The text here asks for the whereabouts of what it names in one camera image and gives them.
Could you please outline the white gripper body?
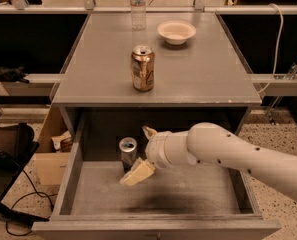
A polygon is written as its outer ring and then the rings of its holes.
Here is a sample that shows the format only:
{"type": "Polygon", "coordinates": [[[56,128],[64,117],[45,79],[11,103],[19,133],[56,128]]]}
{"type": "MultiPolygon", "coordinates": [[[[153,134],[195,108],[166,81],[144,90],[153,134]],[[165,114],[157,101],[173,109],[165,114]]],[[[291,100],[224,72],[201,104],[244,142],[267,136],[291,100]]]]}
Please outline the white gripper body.
{"type": "Polygon", "coordinates": [[[166,140],[170,136],[170,131],[154,133],[148,140],[145,153],[148,161],[158,169],[172,168],[166,156],[166,140]]]}

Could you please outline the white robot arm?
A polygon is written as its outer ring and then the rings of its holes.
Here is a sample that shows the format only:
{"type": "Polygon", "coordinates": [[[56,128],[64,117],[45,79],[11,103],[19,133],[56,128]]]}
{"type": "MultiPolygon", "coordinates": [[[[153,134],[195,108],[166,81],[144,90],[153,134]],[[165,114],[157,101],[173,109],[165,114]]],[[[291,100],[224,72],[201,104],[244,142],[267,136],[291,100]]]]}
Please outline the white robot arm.
{"type": "Polygon", "coordinates": [[[137,159],[120,183],[134,186],[157,169],[197,162],[246,173],[297,202],[297,156],[250,144],[213,123],[198,123],[187,131],[158,132],[143,128],[148,139],[145,159],[137,159]]]}

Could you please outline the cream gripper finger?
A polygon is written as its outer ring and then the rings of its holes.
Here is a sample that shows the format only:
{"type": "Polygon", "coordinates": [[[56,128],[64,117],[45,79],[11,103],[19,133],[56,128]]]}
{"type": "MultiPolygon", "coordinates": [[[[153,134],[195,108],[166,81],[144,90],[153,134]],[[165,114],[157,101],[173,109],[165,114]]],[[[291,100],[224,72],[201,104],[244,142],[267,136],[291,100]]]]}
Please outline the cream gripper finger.
{"type": "Polygon", "coordinates": [[[148,161],[138,158],[132,165],[123,162],[125,175],[121,178],[120,184],[124,186],[134,186],[150,176],[156,168],[148,161]]]}
{"type": "Polygon", "coordinates": [[[148,126],[143,126],[142,130],[148,140],[151,140],[157,134],[157,131],[155,129],[148,126]]]}

